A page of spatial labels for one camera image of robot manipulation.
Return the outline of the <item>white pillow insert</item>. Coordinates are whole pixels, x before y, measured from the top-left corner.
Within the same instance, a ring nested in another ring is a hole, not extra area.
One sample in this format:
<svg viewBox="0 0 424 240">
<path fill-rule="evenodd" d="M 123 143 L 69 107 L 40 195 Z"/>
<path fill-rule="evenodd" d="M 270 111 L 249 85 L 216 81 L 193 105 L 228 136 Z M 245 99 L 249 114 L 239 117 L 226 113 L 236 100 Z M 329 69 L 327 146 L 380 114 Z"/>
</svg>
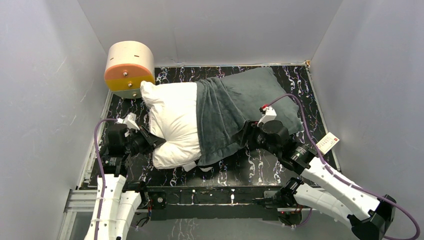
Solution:
<svg viewBox="0 0 424 240">
<path fill-rule="evenodd" d="M 141 96 L 149 108 L 149 131 L 165 139 L 152 154 L 157 169 L 181 167 L 189 172 L 201 157 L 197 129 L 197 85 L 176 82 L 155 85 L 143 81 Z"/>
</svg>

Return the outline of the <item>zebra and grey pillowcase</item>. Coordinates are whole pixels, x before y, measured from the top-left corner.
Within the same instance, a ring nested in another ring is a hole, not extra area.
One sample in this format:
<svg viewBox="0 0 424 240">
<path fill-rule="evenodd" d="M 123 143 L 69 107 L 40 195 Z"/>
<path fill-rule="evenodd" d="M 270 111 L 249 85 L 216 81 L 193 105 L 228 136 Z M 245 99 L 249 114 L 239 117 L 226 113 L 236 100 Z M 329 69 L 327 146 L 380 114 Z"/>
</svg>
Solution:
<svg viewBox="0 0 424 240">
<path fill-rule="evenodd" d="M 259 121 L 259 108 L 284 96 L 270 67 L 257 67 L 222 78 L 196 81 L 199 167 L 211 166 L 242 149 L 233 140 L 246 121 Z"/>
</svg>

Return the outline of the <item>cream and orange cylindrical container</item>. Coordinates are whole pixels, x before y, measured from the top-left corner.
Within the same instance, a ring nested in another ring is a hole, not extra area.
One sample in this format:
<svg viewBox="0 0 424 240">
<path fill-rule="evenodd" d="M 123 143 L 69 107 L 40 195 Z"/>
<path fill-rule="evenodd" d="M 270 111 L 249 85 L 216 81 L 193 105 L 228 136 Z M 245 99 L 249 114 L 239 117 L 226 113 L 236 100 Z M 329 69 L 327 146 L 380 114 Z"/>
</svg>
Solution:
<svg viewBox="0 0 424 240">
<path fill-rule="evenodd" d="M 141 98 L 141 83 L 155 83 L 155 61 L 150 48 L 133 40 L 113 44 L 108 50 L 104 82 L 118 97 Z"/>
</svg>

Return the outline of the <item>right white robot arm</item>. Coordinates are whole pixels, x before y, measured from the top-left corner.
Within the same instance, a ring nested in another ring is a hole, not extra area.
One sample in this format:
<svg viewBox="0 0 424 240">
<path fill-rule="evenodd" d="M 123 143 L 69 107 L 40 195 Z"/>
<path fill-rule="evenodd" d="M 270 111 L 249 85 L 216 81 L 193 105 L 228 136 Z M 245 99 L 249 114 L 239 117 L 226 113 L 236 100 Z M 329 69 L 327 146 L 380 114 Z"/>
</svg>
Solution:
<svg viewBox="0 0 424 240">
<path fill-rule="evenodd" d="M 360 191 L 354 182 L 323 164 L 316 150 L 294 141 L 279 120 L 246 121 L 232 138 L 242 147 L 248 145 L 268 151 L 286 169 L 324 189 L 314 189 L 292 177 L 274 195 L 266 193 L 262 205 L 311 207 L 345 224 L 360 240 L 383 239 L 395 215 L 394 207 L 388 202 L 393 198 L 389 195 L 375 197 Z"/>
</svg>

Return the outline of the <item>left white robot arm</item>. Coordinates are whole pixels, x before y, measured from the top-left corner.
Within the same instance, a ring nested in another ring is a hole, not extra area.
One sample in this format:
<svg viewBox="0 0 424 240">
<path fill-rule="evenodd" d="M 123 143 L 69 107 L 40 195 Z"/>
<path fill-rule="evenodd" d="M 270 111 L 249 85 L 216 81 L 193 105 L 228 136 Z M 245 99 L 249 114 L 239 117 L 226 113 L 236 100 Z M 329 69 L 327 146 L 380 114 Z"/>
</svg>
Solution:
<svg viewBox="0 0 424 240">
<path fill-rule="evenodd" d="M 102 149 L 94 144 L 99 166 L 97 193 L 86 240 L 124 240 L 138 208 L 151 207 L 152 200 L 140 182 L 126 185 L 132 157 L 149 155 L 166 140 L 132 120 L 112 119 Z"/>
</svg>

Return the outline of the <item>white tag card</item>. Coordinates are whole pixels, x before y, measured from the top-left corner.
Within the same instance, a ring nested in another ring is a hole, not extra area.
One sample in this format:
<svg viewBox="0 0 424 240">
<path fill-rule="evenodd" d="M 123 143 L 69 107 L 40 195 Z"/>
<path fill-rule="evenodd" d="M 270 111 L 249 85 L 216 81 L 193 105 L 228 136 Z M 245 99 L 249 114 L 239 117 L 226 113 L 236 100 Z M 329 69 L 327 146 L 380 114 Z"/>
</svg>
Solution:
<svg viewBox="0 0 424 240">
<path fill-rule="evenodd" d="M 323 155 L 326 155 L 339 141 L 339 137 L 328 132 L 318 143 L 316 143 L 316 146 Z"/>
</svg>

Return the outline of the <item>black front mounting rail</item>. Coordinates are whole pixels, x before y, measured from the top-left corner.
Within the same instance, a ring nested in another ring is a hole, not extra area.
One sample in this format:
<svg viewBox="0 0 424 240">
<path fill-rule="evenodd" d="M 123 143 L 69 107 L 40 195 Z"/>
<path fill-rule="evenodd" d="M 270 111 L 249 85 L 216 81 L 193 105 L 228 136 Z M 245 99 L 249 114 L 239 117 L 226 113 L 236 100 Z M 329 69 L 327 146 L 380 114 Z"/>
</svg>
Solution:
<svg viewBox="0 0 424 240">
<path fill-rule="evenodd" d="M 297 205 L 280 186 L 148 187 L 154 221 L 174 219 L 262 219 Z"/>
</svg>

